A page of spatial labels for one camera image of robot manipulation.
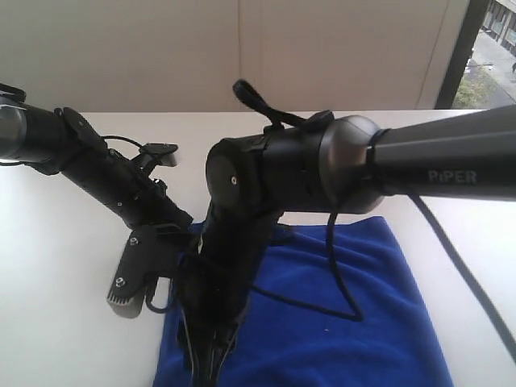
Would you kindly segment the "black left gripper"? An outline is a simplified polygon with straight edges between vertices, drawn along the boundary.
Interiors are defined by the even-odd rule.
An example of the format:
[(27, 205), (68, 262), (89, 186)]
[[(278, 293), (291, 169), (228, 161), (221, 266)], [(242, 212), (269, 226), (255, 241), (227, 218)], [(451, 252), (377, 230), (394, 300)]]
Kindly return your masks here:
[(68, 162), (61, 173), (131, 229), (166, 223), (186, 229), (193, 221), (167, 196), (165, 183), (153, 181), (112, 149), (105, 153), (85, 151)]

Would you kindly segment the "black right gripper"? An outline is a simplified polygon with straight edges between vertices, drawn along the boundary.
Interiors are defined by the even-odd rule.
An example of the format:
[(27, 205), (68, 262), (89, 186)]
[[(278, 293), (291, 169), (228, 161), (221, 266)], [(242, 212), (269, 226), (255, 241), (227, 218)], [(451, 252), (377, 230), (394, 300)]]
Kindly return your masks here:
[(237, 214), (210, 203), (197, 245), (185, 258), (178, 291), (184, 322), (177, 343), (191, 386), (217, 386), (247, 313), (249, 285), (282, 216)]

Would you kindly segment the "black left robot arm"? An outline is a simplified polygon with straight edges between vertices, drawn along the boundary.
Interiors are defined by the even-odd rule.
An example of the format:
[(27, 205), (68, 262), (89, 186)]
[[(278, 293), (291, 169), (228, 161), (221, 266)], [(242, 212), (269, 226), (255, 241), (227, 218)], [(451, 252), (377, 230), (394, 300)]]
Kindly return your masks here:
[(157, 166), (176, 165), (176, 150), (175, 144), (145, 144), (138, 156), (127, 159), (69, 107), (51, 112), (1, 99), (1, 158), (46, 176), (62, 174), (131, 229), (192, 223), (167, 196), (167, 185), (150, 177)]

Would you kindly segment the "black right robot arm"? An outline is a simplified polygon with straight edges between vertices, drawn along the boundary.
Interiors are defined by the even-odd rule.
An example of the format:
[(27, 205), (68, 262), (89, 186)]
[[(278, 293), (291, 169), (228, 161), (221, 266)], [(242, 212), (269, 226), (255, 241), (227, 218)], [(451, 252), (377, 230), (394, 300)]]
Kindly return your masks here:
[(217, 385), (284, 213), (326, 213), (332, 231), (339, 214), (368, 213), (393, 195), (405, 195), (419, 208), (514, 353), (508, 326), (423, 202), (514, 200), (513, 106), (394, 129), (330, 111), (308, 119), (272, 117), (260, 135), (216, 143), (206, 159), (206, 183), (206, 220), (181, 263), (177, 286), (192, 385)]

